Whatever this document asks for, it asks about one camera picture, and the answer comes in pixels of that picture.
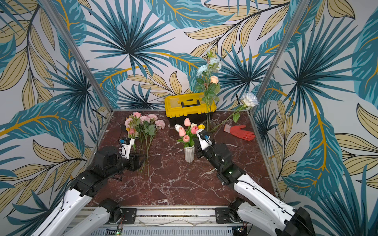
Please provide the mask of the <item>pink tulip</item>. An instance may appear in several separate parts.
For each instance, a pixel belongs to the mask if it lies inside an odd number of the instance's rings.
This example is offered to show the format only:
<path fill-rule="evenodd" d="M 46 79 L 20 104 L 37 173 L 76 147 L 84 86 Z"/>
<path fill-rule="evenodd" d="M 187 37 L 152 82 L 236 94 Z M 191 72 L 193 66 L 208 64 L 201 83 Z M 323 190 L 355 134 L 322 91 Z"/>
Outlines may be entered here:
<path fill-rule="evenodd" d="M 136 150 L 135 136 L 136 136 L 136 130 L 134 128 L 130 128 L 128 132 L 128 138 L 131 139 L 131 146 L 134 151 Z"/>

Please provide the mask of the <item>large pink rose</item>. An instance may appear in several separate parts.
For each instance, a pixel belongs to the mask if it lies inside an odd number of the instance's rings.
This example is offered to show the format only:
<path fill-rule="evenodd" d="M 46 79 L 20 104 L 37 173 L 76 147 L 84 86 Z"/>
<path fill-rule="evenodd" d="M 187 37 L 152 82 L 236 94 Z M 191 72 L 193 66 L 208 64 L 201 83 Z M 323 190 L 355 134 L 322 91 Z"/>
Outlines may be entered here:
<path fill-rule="evenodd" d="M 134 138 L 136 140 L 135 143 L 138 146 L 140 153 L 143 153 L 144 144 L 145 144 L 145 132 L 144 132 L 143 123 L 140 117 L 141 117 L 141 114 L 138 112 L 134 112 L 130 116 L 129 137 Z"/>

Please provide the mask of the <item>white rose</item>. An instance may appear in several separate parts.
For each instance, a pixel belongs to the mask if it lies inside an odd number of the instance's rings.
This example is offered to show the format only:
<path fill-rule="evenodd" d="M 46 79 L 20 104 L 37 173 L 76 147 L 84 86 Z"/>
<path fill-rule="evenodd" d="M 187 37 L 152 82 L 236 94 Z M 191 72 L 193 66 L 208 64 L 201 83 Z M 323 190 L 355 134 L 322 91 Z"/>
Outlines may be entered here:
<path fill-rule="evenodd" d="M 210 130 L 211 132 L 216 131 L 220 126 L 226 124 L 229 120 L 233 120 L 235 123 L 238 122 L 240 119 L 240 113 L 242 111 L 249 110 L 259 105 L 257 96 L 252 92 L 245 93 L 242 96 L 241 100 L 242 104 L 237 109 L 235 109 L 234 112 L 229 115 L 223 122 L 221 122 L 215 128 L 212 128 Z"/>

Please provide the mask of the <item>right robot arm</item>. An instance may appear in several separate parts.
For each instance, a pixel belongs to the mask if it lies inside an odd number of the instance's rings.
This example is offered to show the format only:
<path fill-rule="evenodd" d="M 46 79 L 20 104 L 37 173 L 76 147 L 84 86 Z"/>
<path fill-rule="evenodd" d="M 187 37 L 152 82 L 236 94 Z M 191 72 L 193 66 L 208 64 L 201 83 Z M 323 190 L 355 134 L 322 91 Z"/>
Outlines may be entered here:
<path fill-rule="evenodd" d="M 248 222 L 271 236 L 314 236 L 315 229 L 309 213 L 294 208 L 259 186 L 244 170 L 232 161 L 226 144 L 196 141 L 197 157 L 205 157 L 217 171 L 222 185 L 241 194 L 228 206 L 228 219 L 234 223 Z"/>

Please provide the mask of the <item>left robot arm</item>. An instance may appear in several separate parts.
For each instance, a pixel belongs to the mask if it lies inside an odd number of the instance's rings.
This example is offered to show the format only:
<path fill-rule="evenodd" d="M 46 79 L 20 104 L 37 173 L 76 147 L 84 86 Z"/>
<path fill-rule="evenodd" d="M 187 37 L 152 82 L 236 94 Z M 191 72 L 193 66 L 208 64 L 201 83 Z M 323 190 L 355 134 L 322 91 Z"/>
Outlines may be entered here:
<path fill-rule="evenodd" d="M 57 207 L 32 235 L 62 235 L 83 207 L 107 185 L 109 179 L 121 175 L 125 170 L 138 170 L 145 157 L 144 154 L 132 153 L 129 145 L 122 145 L 121 148 L 107 146 L 98 150 L 91 166 L 73 180 Z M 68 235 L 89 235 L 109 220 L 118 222 L 120 216 L 119 204 L 106 200 L 87 219 L 72 228 Z"/>

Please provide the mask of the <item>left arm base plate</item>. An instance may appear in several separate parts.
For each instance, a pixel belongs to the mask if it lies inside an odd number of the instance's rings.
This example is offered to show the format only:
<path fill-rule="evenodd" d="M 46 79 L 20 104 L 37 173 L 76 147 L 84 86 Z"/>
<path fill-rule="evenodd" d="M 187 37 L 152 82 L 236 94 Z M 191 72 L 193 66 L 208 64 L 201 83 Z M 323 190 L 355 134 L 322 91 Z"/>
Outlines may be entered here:
<path fill-rule="evenodd" d="M 133 225 L 135 223 L 137 208 L 122 207 L 120 225 Z"/>

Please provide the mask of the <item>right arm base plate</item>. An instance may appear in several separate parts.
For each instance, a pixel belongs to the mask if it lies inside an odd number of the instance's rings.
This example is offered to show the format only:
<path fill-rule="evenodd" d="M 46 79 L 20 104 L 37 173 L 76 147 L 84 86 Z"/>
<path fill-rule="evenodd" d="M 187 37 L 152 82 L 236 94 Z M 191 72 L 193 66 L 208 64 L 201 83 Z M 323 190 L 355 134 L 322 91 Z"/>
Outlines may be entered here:
<path fill-rule="evenodd" d="M 217 224 L 237 223 L 234 211 L 229 207 L 216 207 L 215 217 Z"/>

